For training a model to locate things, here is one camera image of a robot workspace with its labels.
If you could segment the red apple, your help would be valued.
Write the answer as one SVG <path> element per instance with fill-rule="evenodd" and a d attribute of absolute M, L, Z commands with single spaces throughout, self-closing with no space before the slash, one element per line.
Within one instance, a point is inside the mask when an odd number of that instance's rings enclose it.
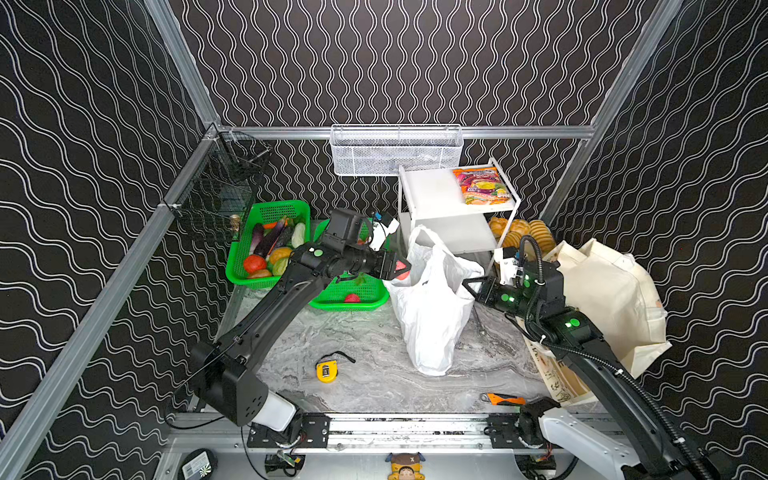
<path fill-rule="evenodd" d="M 411 266 L 407 261 L 396 261 L 395 265 L 395 279 L 405 280 L 410 274 Z"/>

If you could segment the white plastic grocery bag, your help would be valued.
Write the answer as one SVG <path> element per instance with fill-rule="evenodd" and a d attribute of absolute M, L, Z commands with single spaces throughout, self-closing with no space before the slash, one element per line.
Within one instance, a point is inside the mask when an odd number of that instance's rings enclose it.
<path fill-rule="evenodd" d="M 413 366 L 424 375 L 443 376 L 452 367 L 456 343 L 474 304 L 463 282 L 482 277 L 484 268 L 455 256 L 424 225 L 410 234 L 407 261 L 408 276 L 386 281 L 384 287 Z"/>

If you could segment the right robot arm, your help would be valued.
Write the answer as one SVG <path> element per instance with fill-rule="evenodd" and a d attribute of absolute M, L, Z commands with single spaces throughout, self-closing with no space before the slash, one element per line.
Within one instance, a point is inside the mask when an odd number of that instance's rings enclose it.
<path fill-rule="evenodd" d="M 522 442 L 548 442 L 570 452 L 608 479 L 726 479 L 732 466 L 723 454 L 700 448 L 627 373 L 604 335 L 579 309 L 568 305 L 556 265 L 525 262 L 509 284 L 492 276 L 462 282 L 473 299 L 503 313 L 523 336 L 550 350 L 577 374 L 627 438 L 622 444 L 578 419 L 556 401 L 522 414 Z"/>

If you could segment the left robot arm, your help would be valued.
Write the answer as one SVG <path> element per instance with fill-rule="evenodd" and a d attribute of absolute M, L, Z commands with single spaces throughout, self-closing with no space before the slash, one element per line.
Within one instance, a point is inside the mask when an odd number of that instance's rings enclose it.
<path fill-rule="evenodd" d="M 190 389 L 238 427 L 255 423 L 275 432 L 295 429 L 298 408 L 257 376 L 273 345 L 333 281 L 361 274 L 390 281 L 410 269 L 405 257 L 374 244 L 368 217 L 333 211 L 320 239 L 293 250 L 276 285 L 239 323 L 218 340 L 192 349 Z"/>

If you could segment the cream canvas tote bag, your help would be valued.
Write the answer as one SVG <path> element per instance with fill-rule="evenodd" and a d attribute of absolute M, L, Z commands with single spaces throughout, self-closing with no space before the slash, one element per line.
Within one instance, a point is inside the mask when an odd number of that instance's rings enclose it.
<path fill-rule="evenodd" d="M 603 333 L 612 352 L 634 378 L 671 344 L 667 312 L 649 273 L 629 253 L 592 238 L 580 248 L 547 241 L 546 261 L 560 263 L 566 304 L 579 309 Z"/>

